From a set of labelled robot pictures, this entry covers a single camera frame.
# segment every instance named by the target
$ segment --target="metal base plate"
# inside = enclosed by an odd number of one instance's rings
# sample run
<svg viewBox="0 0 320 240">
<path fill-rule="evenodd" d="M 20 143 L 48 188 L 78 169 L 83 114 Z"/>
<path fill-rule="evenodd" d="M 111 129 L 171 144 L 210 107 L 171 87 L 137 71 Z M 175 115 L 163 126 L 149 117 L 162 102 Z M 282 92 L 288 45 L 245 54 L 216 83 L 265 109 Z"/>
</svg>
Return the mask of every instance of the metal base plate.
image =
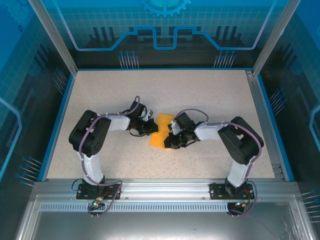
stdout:
<svg viewBox="0 0 320 240">
<path fill-rule="evenodd" d="M 103 199 L 104 200 L 112 200 L 112 198 L 114 197 L 114 195 L 117 192 L 118 187 L 119 187 L 119 184 L 115 184 L 115 185 L 112 185 L 112 186 L 105 186 L 103 192 L 104 193 L 110 192 L 110 193 L 108 193 L 107 195 L 103 196 Z M 115 197 L 115 199 L 119 200 L 120 199 L 120 195 L 121 195 L 121 191 L 118 193 L 118 195 Z M 76 199 L 79 199 L 79 200 L 94 200 L 97 197 L 98 196 L 92 196 L 92 195 L 88 194 L 88 191 L 86 190 L 86 186 L 83 183 L 79 184 L 78 190 L 77 190 L 77 193 L 76 193 Z"/>
<path fill-rule="evenodd" d="M 239 189 L 234 197 L 231 197 L 226 189 L 225 189 L 225 184 L 218 184 L 218 183 L 212 183 L 209 184 L 209 192 L 210 192 L 210 199 L 211 200 L 247 200 L 248 195 L 244 192 L 245 190 L 249 191 L 249 197 L 250 200 L 255 199 L 255 194 L 253 190 L 253 186 L 249 183 L 243 184 L 240 186 Z"/>
</svg>

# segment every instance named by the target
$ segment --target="speckled work surface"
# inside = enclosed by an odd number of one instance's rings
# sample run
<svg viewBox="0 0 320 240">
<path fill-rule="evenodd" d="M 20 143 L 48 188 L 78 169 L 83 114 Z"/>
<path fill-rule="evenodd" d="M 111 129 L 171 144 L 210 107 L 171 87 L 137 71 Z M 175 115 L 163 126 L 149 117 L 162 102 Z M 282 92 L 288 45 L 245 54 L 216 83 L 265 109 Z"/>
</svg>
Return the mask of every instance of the speckled work surface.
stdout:
<svg viewBox="0 0 320 240">
<path fill-rule="evenodd" d="M 48 179 L 82 178 L 80 159 L 68 137 L 85 110 L 117 113 L 135 96 L 158 113 L 176 115 L 186 108 L 205 111 L 210 123 L 243 117 L 258 134 L 262 130 L 244 70 L 79 71 L 58 136 Z M 188 112 L 196 123 L 204 120 Z M 100 151 L 102 172 L 117 179 L 201 179 L 227 177 L 232 159 L 220 140 L 196 142 L 179 150 L 149 146 L 150 137 L 109 131 Z M 273 178 L 267 148 L 249 177 Z"/>
</svg>

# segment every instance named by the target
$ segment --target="enclosure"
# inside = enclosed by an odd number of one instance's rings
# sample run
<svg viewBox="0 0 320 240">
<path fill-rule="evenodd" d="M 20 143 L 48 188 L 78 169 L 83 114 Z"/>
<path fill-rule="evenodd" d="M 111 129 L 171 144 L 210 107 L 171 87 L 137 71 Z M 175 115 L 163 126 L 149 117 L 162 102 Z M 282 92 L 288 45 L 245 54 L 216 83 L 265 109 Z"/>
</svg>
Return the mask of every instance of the enclosure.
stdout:
<svg viewBox="0 0 320 240">
<path fill-rule="evenodd" d="M 318 239 L 318 9 L 311 0 L 1 1 L 1 239 Z M 69 135 L 86 110 L 121 113 L 137 95 L 155 120 L 188 108 L 209 123 L 245 119 L 264 141 L 248 176 L 250 214 L 226 214 L 239 199 L 211 199 L 233 160 L 219 138 L 163 150 L 152 136 L 109 131 L 101 169 L 123 184 L 91 219 L 92 200 L 72 189 L 84 172 Z"/>
</svg>

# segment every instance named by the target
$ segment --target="blue trim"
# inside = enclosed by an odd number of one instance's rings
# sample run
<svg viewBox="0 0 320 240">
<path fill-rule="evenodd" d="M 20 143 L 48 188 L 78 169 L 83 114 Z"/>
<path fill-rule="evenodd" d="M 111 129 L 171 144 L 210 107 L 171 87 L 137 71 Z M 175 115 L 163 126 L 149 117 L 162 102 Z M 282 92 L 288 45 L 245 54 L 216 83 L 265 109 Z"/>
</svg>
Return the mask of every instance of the blue trim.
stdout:
<svg viewBox="0 0 320 240">
<path fill-rule="evenodd" d="M 13 141 L 11 143 L 10 149 L 9 149 L 5 159 L 4 159 L 4 162 L 3 162 L 3 165 L 1 167 L 1 170 L 0 170 L 0 182 L 1 182 L 1 179 L 4 176 L 4 173 L 5 173 L 5 170 L 6 170 L 7 166 L 8 166 L 9 160 L 11 158 L 11 155 L 12 155 L 14 149 L 15 149 L 15 146 L 16 146 L 17 141 L 19 139 L 20 133 L 22 131 L 22 120 L 21 120 L 21 116 L 20 116 L 19 111 L 13 105 L 10 105 L 2 97 L 0 97 L 0 103 L 2 103 L 5 107 L 7 107 L 16 116 L 16 120 L 17 120 L 18 126 L 19 126 L 18 130 L 15 133 L 14 139 L 13 139 Z"/>
<path fill-rule="evenodd" d="M 80 48 L 78 47 L 76 40 L 74 39 L 71 30 L 58 6 L 57 0 L 53 0 L 53 3 L 56 7 L 56 10 L 62 20 L 62 23 L 70 37 L 70 40 L 74 46 L 74 48 L 80 52 L 93 52 L 93 51 L 113 51 L 120 43 L 123 39 L 126 38 L 126 36 L 135 36 L 138 35 L 138 31 L 139 30 L 151 30 L 152 31 L 152 36 L 153 36 L 153 47 L 156 50 L 174 50 L 177 47 L 177 39 L 178 39 L 178 30 L 180 29 L 188 29 L 188 30 L 192 30 L 192 34 L 193 35 L 203 35 L 205 38 L 207 38 L 207 40 L 218 50 L 253 50 L 256 48 L 259 39 L 267 25 L 267 22 L 269 21 L 269 18 L 271 16 L 271 13 L 273 11 L 273 9 L 275 8 L 275 5 L 277 3 L 278 0 L 274 0 L 272 5 L 270 6 L 269 12 L 267 14 L 267 16 L 265 17 L 265 20 L 261 26 L 261 29 L 259 30 L 259 33 L 256 36 L 256 39 L 253 43 L 253 46 L 251 47 L 222 47 L 219 46 L 212 38 L 211 36 L 206 32 L 206 31 L 198 31 L 197 30 L 197 26 L 177 26 L 175 27 L 174 31 L 173 31 L 173 45 L 172 46 L 158 46 L 157 44 L 157 31 L 153 26 L 134 26 L 133 27 L 133 31 L 130 32 L 125 32 L 111 47 L 101 47 L 101 48 Z"/>
<path fill-rule="evenodd" d="M 275 137 L 276 137 L 277 143 L 278 143 L 279 148 L 280 148 L 280 152 L 281 152 L 281 155 L 282 155 L 285 171 L 286 171 L 286 174 L 288 175 L 288 180 L 290 182 L 294 182 L 295 181 L 294 174 L 292 173 L 292 170 L 291 170 L 291 167 L 290 167 L 290 163 L 289 163 L 289 160 L 288 160 L 288 156 L 286 154 L 285 146 L 284 146 L 284 143 L 282 142 L 282 139 L 281 139 L 281 136 L 280 136 L 280 132 L 279 132 L 279 129 L 278 129 L 278 126 L 277 126 L 277 122 L 276 122 L 274 113 L 272 112 L 272 108 L 271 108 L 271 105 L 270 105 L 270 102 L 269 102 L 267 91 L 265 89 L 265 85 L 264 85 L 264 83 L 262 81 L 260 73 L 258 75 L 258 81 L 259 81 L 259 84 L 260 84 L 260 87 L 261 87 L 262 95 L 263 95 L 267 110 L 269 112 L 269 116 L 270 116 L 270 119 L 271 119 L 272 127 L 273 127 L 274 132 L 275 132 Z"/>
<path fill-rule="evenodd" d="M 145 70 L 252 70 L 251 67 L 239 68 L 213 68 L 213 67 L 195 67 L 195 68 L 135 68 L 135 69 L 114 69 L 114 68 L 79 68 L 78 71 L 145 71 Z"/>
<path fill-rule="evenodd" d="M 52 130 L 52 134 L 48 143 L 48 147 L 46 148 L 45 151 L 45 155 L 43 158 L 43 162 L 42 162 L 42 166 L 37 178 L 38 182 L 42 182 L 45 180 L 45 178 L 47 177 L 47 173 L 49 170 L 49 166 L 52 160 L 52 156 L 54 154 L 54 150 L 57 144 L 57 140 L 58 140 L 58 136 L 59 136 L 59 132 L 62 126 L 62 122 L 64 120 L 64 116 L 67 110 L 67 106 L 68 106 L 68 102 L 71 96 L 71 92 L 72 92 L 72 88 L 74 86 L 75 83 L 75 77 L 71 74 L 68 84 L 65 88 L 65 92 L 64 92 L 64 96 L 62 98 L 62 102 L 60 105 L 60 109 L 59 112 L 56 116 L 56 120 L 55 120 L 55 124 L 53 126 L 53 130 Z"/>
</svg>

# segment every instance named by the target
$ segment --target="glass panel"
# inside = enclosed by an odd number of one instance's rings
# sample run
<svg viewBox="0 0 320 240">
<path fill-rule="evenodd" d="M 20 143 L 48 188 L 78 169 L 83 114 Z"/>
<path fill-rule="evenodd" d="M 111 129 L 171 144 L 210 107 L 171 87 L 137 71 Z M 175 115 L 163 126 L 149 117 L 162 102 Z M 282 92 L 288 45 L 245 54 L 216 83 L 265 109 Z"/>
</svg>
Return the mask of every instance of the glass panel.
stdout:
<svg viewBox="0 0 320 240">
<path fill-rule="evenodd" d="M 294 178 L 302 193 L 320 190 L 319 9 L 319 1 L 300 2 L 261 71 Z M 312 193 L 305 197 L 311 197 L 306 202 L 319 205 Z M 310 215 L 319 216 L 318 210 L 310 208 Z"/>
<path fill-rule="evenodd" d="M 287 0 L 45 0 L 78 68 L 252 68 Z"/>
<path fill-rule="evenodd" d="M 289 204 L 281 202 L 258 203 L 239 219 L 226 212 L 109 212 L 93 219 L 85 212 L 41 212 L 35 229 L 33 240 L 299 239 Z"/>
<path fill-rule="evenodd" d="M 0 232 L 14 239 L 70 72 L 27 0 L 0 5 Z"/>
</svg>

